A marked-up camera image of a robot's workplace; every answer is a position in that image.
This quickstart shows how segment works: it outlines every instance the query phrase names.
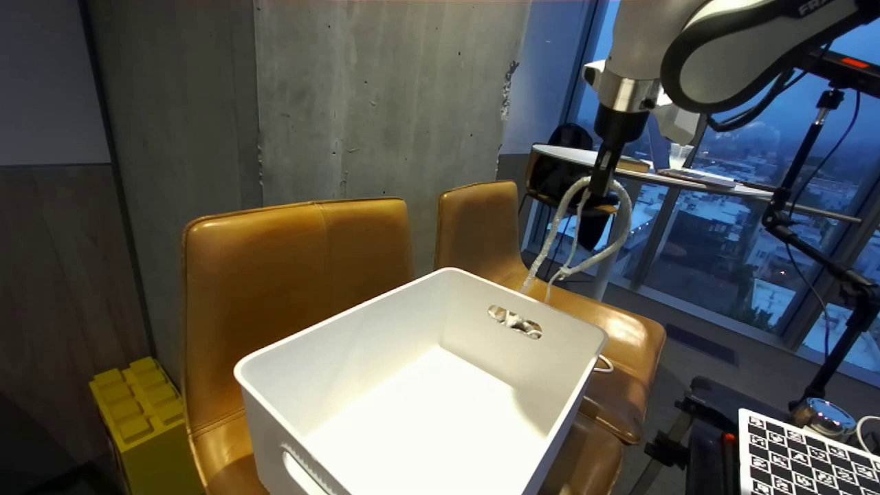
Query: white plastic bin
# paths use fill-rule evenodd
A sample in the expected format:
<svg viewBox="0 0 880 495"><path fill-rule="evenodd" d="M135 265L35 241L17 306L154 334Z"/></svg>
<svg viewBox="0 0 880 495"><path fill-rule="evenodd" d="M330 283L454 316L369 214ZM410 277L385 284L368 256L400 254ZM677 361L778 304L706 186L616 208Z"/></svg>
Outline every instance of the white plastic bin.
<svg viewBox="0 0 880 495"><path fill-rule="evenodd" d="M490 306L542 335L505 326ZM274 494L535 493L606 338L438 270L236 365L260 480Z"/></svg>

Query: chair seat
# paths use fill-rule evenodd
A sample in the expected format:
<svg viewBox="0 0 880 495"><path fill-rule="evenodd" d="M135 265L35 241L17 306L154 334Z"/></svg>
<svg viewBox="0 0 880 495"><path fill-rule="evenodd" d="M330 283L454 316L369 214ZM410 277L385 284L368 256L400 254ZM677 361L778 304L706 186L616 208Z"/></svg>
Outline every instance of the chair seat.
<svg viewBox="0 0 880 495"><path fill-rule="evenodd" d="M264 495L257 477L244 414L194 435L208 495ZM578 415L540 495L606 495L620 473L623 446L617 438Z"/></svg>
<svg viewBox="0 0 880 495"><path fill-rule="evenodd" d="M528 275L525 266L521 266L521 270L513 269L495 282L518 290ZM536 278L528 295L544 300L546 288L546 282ZM614 363L614 371L591 375L580 412L622 441L639 443L650 385L666 340L663 326L556 286L550 289L547 304L608 333L610 338L602 353Z"/></svg>

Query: bin handle hole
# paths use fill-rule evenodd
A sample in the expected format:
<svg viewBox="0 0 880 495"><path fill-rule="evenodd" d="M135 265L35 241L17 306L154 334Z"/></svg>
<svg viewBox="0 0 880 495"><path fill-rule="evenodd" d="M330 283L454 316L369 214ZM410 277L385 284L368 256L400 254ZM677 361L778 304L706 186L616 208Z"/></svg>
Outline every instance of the bin handle hole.
<svg viewBox="0 0 880 495"><path fill-rule="evenodd" d="M488 308L487 313L489 318L492 318L505 327L513 329L532 340L538 340L544 335L544 330L541 329L541 326L538 325L538 323L535 323L532 320L526 320L509 309L492 305Z"/></svg>

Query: white cable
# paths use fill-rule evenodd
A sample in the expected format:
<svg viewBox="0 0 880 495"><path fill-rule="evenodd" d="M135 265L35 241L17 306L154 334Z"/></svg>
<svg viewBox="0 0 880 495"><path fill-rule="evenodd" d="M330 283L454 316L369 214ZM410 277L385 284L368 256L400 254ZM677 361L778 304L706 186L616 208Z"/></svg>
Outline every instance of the white cable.
<svg viewBox="0 0 880 495"><path fill-rule="evenodd" d="M526 276L523 284L519 287L519 291L523 294L528 292L529 287L532 286L532 282L534 282L535 274L538 273L538 268L541 266L541 263L547 257L547 254L550 252L550 247L553 245L554 240L556 239L556 235L559 233L559 223L562 221L562 217L565 215L565 212L568 211L568 204L571 203L571 198L577 193L578 190L586 188L590 185L590 177L583 177L576 181L574 184L565 191L565 194L562 195L562 199L559 202L559 208L556 211L556 215L554 216L553 223L551 224L551 229L553 230L553 234L548 236L544 242L544 246L541 247L540 253L538 253L538 257L535 258L535 261L532 262L532 266L529 268L529 275ZM546 304L547 300L550 299L550 288L553 286L553 283L556 279L564 279L565 277L569 277L574 273L584 271L594 264L601 262L608 256L616 253L620 248L623 247L623 244L627 241L629 237L629 224L632 221L633 216L633 200L627 194L627 190L623 188L617 181L612 181L611 190L617 193L617 196L620 198L620 208L618 208L617 218L614 219L615 222L622 222L626 228L622 229L622 233L620 237L614 240L611 244L605 247L602 251L597 254L590 256L582 263L578 264L574 268L570 268L569 265L571 261L575 257L575 251L577 249L577 235L580 232L581 228L581 214L583 212L583 206L587 203L587 199L590 197L589 191L584 191L583 196L581 197L580 203L577 204L577 216L575 217L575 238L571 243L571 250L568 252L568 259L565 261L559 270L550 278L550 281L547 283L547 290L544 294L544 303ZM606 358L602 354L599 354L599 359L602 360L608 367L600 368L593 366L593 371L595 373L611 373L614 371L614 363L609 358Z"/></svg>
<svg viewBox="0 0 880 495"><path fill-rule="evenodd" d="M867 445L865 445L865 439L862 438L862 425L867 423L870 420L880 421L880 416L866 416L859 420L859 422L855 425L855 437L859 439L859 443L862 445L862 448L866 451L870 452L870 449Z"/></svg>

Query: checkerboard calibration pattern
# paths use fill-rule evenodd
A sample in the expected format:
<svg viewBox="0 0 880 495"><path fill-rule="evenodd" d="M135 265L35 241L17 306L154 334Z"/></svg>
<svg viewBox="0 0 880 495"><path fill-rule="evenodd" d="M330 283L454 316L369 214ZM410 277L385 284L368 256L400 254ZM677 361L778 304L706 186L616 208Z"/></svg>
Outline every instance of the checkerboard calibration pattern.
<svg viewBox="0 0 880 495"><path fill-rule="evenodd" d="M880 457L739 410L744 495L880 495Z"/></svg>

